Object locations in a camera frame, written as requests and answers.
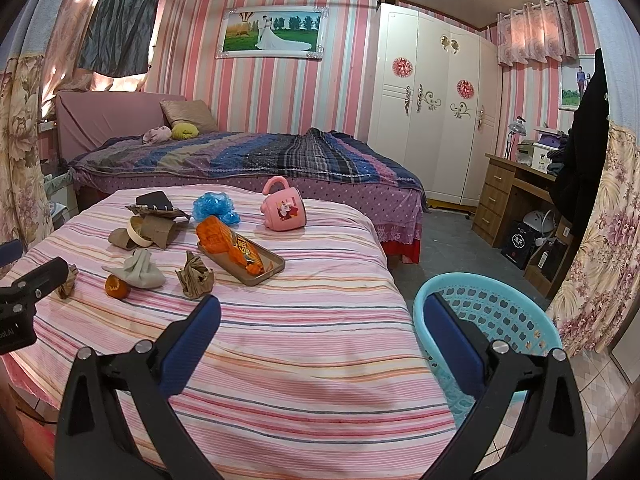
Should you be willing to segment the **small brown wrapper piece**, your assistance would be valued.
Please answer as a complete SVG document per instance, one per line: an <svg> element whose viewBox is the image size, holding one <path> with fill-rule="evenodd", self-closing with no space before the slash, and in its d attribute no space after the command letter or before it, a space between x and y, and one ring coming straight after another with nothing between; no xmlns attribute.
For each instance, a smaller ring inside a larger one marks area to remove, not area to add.
<svg viewBox="0 0 640 480"><path fill-rule="evenodd" d="M58 298L65 300L70 298L70 296L73 295L77 274L78 274L77 266L75 266L74 264L70 264L68 266L66 280L62 285L58 286L58 288L56 289Z"/></svg>

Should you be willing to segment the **beige face mask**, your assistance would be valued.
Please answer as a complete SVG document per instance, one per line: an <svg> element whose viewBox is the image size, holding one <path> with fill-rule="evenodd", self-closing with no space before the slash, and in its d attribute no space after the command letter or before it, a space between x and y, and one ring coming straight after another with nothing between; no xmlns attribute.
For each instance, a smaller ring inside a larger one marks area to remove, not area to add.
<svg viewBox="0 0 640 480"><path fill-rule="evenodd" d="M166 281L164 274L152 261L152 252L145 248L134 250L119 268L102 266L102 269L134 288L154 289L163 286Z"/></svg>

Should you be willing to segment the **small brown cardboard tube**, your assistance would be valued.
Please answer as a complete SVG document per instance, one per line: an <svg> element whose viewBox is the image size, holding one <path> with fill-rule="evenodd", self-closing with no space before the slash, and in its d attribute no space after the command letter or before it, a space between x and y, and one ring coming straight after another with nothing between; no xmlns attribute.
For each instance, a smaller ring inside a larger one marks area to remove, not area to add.
<svg viewBox="0 0 640 480"><path fill-rule="evenodd" d="M108 236L108 241L111 245L123 250L134 250L137 244L131 239L126 228L114 229Z"/></svg>

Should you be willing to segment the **orange snack bag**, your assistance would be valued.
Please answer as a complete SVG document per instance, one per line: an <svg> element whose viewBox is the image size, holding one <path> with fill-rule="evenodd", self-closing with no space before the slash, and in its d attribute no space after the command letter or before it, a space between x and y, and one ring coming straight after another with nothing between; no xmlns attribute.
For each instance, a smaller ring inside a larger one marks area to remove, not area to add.
<svg viewBox="0 0 640 480"><path fill-rule="evenodd" d="M209 255L226 255L232 263L253 276L265 271L257 246L216 217L200 222L196 227L196 235Z"/></svg>

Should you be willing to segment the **blue plastic bag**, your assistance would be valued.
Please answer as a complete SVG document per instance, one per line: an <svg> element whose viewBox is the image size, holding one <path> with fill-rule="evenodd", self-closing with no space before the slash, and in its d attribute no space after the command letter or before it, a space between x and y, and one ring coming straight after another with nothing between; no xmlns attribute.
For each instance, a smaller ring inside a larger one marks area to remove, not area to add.
<svg viewBox="0 0 640 480"><path fill-rule="evenodd" d="M227 193L204 193L194 200L192 216L196 222L216 217L226 226L237 226L241 222L233 200Z"/></svg>

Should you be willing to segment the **dark patterned snack wrapper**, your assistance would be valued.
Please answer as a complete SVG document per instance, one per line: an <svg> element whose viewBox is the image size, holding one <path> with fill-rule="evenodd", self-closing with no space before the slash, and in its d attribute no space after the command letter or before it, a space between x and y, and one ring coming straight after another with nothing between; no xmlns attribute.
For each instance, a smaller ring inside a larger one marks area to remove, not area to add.
<svg viewBox="0 0 640 480"><path fill-rule="evenodd" d="M186 218L186 220L191 219L190 214L187 214L186 212L184 212L179 208L158 209L156 207L151 207L148 205L134 204L134 205L127 206L127 209L130 210L133 214L136 214L141 218L151 216L151 217L157 217L157 218L163 218L163 219L169 219L169 220L176 220L178 218Z"/></svg>

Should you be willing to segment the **blue plastic trash basket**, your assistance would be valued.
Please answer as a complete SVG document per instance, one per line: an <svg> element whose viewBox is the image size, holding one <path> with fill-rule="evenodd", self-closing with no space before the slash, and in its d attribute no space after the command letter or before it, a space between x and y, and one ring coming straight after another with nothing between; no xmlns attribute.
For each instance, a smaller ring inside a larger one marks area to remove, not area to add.
<svg viewBox="0 0 640 480"><path fill-rule="evenodd" d="M451 333L453 322L443 314L427 314L437 294L463 322L474 324L484 337L502 340L512 350L545 356L562 346L553 322L522 292L488 276L452 272L426 281L413 300L412 318L428 366L445 393L454 422L460 427L475 403L468 389L480 383L480 367L471 362L472 347Z"/></svg>

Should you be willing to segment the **floral curtain right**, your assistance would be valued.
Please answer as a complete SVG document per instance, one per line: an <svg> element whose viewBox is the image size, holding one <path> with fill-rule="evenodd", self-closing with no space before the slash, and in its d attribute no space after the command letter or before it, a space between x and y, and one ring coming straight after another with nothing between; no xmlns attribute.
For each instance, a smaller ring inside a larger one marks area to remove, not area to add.
<svg viewBox="0 0 640 480"><path fill-rule="evenodd" d="M611 122L603 174L577 254L547 310L568 356L603 351L639 293L639 145Z"/></svg>

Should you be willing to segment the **black smartphone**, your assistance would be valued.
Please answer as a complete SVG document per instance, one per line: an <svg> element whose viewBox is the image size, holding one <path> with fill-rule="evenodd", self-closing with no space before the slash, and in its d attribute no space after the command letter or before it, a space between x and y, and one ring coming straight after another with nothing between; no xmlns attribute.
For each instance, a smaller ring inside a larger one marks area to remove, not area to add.
<svg viewBox="0 0 640 480"><path fill-rule="evenodd" d="M158 211L172 211L174 209L174 205L163 191L139 195L136 198L136 205Z"/></svg>

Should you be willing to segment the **pink striped bed cover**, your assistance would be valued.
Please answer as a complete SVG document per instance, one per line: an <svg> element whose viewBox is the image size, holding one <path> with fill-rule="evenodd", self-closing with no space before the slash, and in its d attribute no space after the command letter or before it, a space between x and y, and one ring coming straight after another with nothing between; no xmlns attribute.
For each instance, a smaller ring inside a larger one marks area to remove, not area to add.
<svg viewBox="0 0 640 480"><path fill-rule="evenodd" d="M283 258L254 287L214 272L221 324L183 393L171 403L190 436L228 479L416 479L454 435L442 389L371 221L323 200L306 203L297 232L265 228L262 196L229 188L242 235ZM89 346L119 353L185 318L193 302L176 272L198 247L181 230L152 259L165 283L107 296L107 272L126 259L108 237L124 226L133 190L120 190L29 249L15 280L54 257L76 266L68 299L37 306L37 342L6 357L11 378L52 405L73 358Z"/></svg>

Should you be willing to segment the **pink plush toy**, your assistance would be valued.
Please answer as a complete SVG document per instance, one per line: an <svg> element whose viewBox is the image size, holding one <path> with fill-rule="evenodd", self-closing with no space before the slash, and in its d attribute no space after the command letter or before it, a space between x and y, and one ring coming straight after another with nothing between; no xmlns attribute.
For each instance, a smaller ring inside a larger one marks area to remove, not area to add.
<svg viewBox="0 0 640 480"><path fill-rule="evenodd" d="M171 136L171 128L167 126L159 126L148 130L142 136L142 142L144 144L160 144L169 141Z"/></svg>

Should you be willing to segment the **wooden desk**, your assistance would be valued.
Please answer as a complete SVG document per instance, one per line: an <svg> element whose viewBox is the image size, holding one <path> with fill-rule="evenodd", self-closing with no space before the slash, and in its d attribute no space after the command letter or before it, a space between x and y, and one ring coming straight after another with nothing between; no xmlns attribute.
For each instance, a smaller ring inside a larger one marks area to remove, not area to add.
<svg viewBox="0 0 640 480"><path fill-rule="evenodd" d="M472 230L491 247L503 249L526 214L540 211L552 218L551 232L542 236L542 243L533 244L524 266L524 278L541 296L552 299L577 252L573 226L560 216L549 194L554 177L495 155L487 158Z"/></svg>

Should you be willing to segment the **brown pillow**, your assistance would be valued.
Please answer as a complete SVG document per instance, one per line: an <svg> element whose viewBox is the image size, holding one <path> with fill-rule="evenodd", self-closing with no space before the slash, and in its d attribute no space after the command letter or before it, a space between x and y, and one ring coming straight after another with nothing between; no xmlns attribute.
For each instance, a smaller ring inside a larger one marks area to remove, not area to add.
<svg viewBox="0 0 640 480"><path fill-rule="evenodd" d="M198 128L199 132L216 132L218 131L217 119L213 116L212 111L202 100L196 101L160 101L162 109L168 124L174 126L178 122L187 122Z"/></svg>

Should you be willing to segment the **dark window cloth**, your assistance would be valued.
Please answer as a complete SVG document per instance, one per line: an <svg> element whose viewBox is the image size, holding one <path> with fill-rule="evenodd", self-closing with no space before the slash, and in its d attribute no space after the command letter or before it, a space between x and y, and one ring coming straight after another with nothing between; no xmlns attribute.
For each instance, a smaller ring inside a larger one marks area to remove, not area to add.
<svg viewBox="0 0 640 480"><path fill-rule="evenodd" d="M111 78L144 74L160 0L98 0L77 66Z"/></svg>

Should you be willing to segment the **framed wedding photo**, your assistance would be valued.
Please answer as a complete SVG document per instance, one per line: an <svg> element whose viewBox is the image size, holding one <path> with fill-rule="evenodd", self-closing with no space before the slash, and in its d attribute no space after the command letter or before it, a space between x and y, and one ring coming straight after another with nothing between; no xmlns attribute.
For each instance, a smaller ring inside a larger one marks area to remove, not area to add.
<svg viewBox="0 0 640 480"><path fill-rule="evenodd" d="M306 58L326 46L327 6L244 6L224 11L216 58Z"/></svg>

